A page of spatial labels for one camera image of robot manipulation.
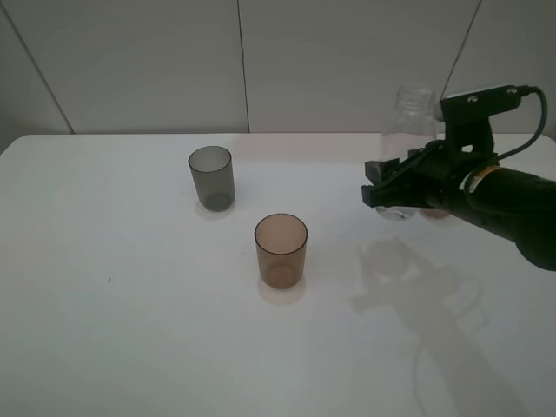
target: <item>table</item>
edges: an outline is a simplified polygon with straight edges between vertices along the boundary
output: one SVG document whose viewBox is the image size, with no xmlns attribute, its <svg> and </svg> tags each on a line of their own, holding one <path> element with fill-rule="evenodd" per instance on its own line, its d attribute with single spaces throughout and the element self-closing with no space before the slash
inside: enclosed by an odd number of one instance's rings
<svg viewBox="0 0 556 417">
<path fill-rule="evenodd" d="M 500 151 L 527 135 L 497 136 Z M 230 149 L 203 209 L 189 154 Z M 361 203 L 378 136 L 26 136 L 0 156 L 0 415 L 556 414 L 556 275 L 455 218 Z M 508 166 L 556 179 L 542 138 Z M 308 226 L 305 278 L 253 232 Z"/>
</svg>

